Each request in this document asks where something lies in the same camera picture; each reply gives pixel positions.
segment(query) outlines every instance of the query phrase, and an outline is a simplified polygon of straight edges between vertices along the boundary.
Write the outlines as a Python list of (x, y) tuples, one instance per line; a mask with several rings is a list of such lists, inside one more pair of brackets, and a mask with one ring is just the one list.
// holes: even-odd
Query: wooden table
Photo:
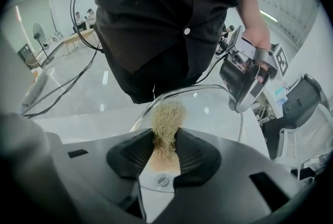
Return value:
[[(85, 39), (88, 38), (90, 35), (93, 35), (93, 36), (94, 36), (94, 33), (93, 33), (93, 32), (94, 32), (94, 29), (88, 29), (88, 30), (80, 31), (82, 37), (84, 37)], [(69, 53), (68, 45), (72, 43), (72, 44), (73, 44), (73, 47), (74, 47), (74, 49), (75, 49), (75, 44), (74, 44), (74, 42), (76, 42), (76, 41), (78, 41), (78, 40), (80, 40), (80, 37), (79, 37), (79, 35), (78, 35), (77, 33), (74, 33), (74, 34), (68, 36), (67, 38), (64, 38), (64, 39), (63, 39), (63, 42), (66, 43), (68, 53)]]

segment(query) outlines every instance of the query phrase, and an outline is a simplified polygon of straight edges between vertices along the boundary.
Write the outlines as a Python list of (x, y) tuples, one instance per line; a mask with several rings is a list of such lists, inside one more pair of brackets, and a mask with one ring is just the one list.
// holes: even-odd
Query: white wall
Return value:
[[(69, 5), (71, 0), (50, 0), (52, 14), (55, 20), (57, 30), (64, 36), (69, 36), (73, 33), (73, 23), (69, 15)], [(96, 4), (94, 0), (76, 0), (75, 11), (80, 12), (82, 18), (88, 16), (88, 9), (96, 12)]]
[[(237, 10), (235, 8), (229, 8), (227, 12), (227, 17), (225, 19), (226, 26), (234, 25), (235, 28), (242, 25), (243, 23), (237, 13)], [(293, 44), (281, 34), (281, 32), (277, 32), (276, 28), (272, 28), (271, 26), (268, 26), (271, 34), (271, 43), (276, 44), (279, 43), (282, 48), (284, 49), (287, 59), (289, 62), (294, 58), (294, 56), (297, 53), (297, 49), (293, 46)]]
[[(40, 45), (33, 38), (34, 23), (41, 25), (46, 39), (49, 39), (55, 33), (48, 0), (28, 0), (17, 4), (17, 6), (19, 8), (24, 29), (32, 47), (35, 51), (38, 51)], [(16, 15), (15, 6), (6, 9), (0, 27), (4, 36), (10, 42), (16, 53), (27, 43)]]
[(285, 74), (288, 85), (308, 73), (333, 97), (333, 29), (322, 5), (308, 37)]

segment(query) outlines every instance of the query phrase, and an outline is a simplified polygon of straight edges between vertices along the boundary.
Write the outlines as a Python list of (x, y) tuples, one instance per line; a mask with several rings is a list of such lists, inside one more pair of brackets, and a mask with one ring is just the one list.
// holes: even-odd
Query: white floor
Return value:
[[(96, 45), (92, 36), (88, 38), (88, 41)], [(44, 66), (48, 77), (39, 97), (75, 77), (90, 62), (94, 50), (85, 46), (81, 41), (75, 42), (75, 45), (77, 46), (75, 50), (72, 44), (69, 45), (69, 54), (66, 45), (63, 44), (54, 54), (55, 58), (51, 63)], [(202, 84), (223, 84), (219, 76), (221, 64), (216, 65)], [(43, 100), (29, 111), (29, 114), (40, 112), (50, 106), (65, 89), (66, 86)], [(97, 53), (92, 66), (80, 77), (75, 86), (49, 112), (35, 118), (83, 115), (101, 110), (129, 107), (132, 104), (130, 97), (120, 89), (105, 56)]]

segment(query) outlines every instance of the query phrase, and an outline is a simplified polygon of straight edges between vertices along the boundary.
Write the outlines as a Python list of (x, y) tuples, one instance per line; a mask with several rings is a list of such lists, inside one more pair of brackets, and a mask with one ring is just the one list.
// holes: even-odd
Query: wire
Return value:
[(75, 2), (76, 2), (76, 0), (71, 0), (70, 1), (70, 15), (71, 15), (71, 20), (73, 22), (73, 25), (76, 27), (77, 34), (78, 34), (79, 38), (89, 48), (94, 49), (96, 51), (100, 51), (101, 53), (104, 53), (104, 51), (102, 49), (96, 48), (93, 45), (91, 45), (89, 42), (87, 42), (86, 39), (82, 36), (82, 34), (79, 32), (78, 25), (75, 21)]
[(210, 72), (212, 72), (213, 68), (217, 65), (217, 63), (220, 62), (221, 60), (223, 60), (223, 59), (227, 56), (227, 54), (228, 54), (228, 52), (225, 52), (224, 55), (223, 55), (222, 57), (220, 57), (220, 58), (215, 62), (215, 64), (211, 67), (211, 69), (208, 71), (207, 75), (204, 76), (203, 79), (197, 81), (195, 84), (198, 84), (198, 83), (200, 83), (201, 81), (205, 80), (205, 79), (209, 76)]
[[(37, 102), (35, 102), (34, 104), (32, 104), (29, 108), (27, 108), (21, 115), (24, 116), (24, 117), (28, 117), (28, 118), (33, 118), (33, 117), (36, 117), (36, 116), (39, 116), (39, 115), (42, 115), (42, 114), (45, 114), (47, 113), (52, 107), (54, 107), (57, 102), (59, 102), (59, 100), (66, 94), (68, 93), (72, 88), (73, 86), (77, 83), (77, 81), (79, 80), (79, 78), (92, 66), (93, 64), (93, 61), (95, 59), (95, 56), (97, 54), (97, 50), (95, 51), (94, 55), (93, 55), (93, 58), (91, 59), (91, 61), (88, 63), (88, 65), (77, 75), (75, 76), (74, 78), (72, 78), (71, 80), (67, 81), (66, 83), (64, 83), (63, 85), (55, 88), (54, 90), (52, 90), (51, 92), (49, 92), (48, 94), (44, 95), (41, 99), (39, 99)], [(43, 101), (45, 98), (49, 97), (51, 94), (53, 94), (54, 92), (56, 92), (58, 89), (64, 87), (65, 85), (69, 84), (70, 82), (71, 85), (69, 85), (67, 87), (66, 90), (64, 90), (64, 92), (62, 94), (60, 94), (58, 96), (58, 98), (53, 102), (52, 105), (50, 105), (48, 108), (46, 108), (45, 110), (39, 112), (39, 113), (33, 113), (33, 114), (26, 114), (28, 111), (30, 111), (33, 107), (35, 107), (37, 104), (39, 104), (41, 101)]]

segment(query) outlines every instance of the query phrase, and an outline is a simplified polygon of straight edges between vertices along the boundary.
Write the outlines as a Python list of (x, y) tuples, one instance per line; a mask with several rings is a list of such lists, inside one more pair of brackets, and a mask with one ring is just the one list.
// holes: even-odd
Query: shirt button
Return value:
[(190, 28), (186, 28), (186, 29), (184, 30), (184, 34), (185, 34), (185, 35), (188, 35), (188, 34), (190, 33), (190, 31), (191, 31)]

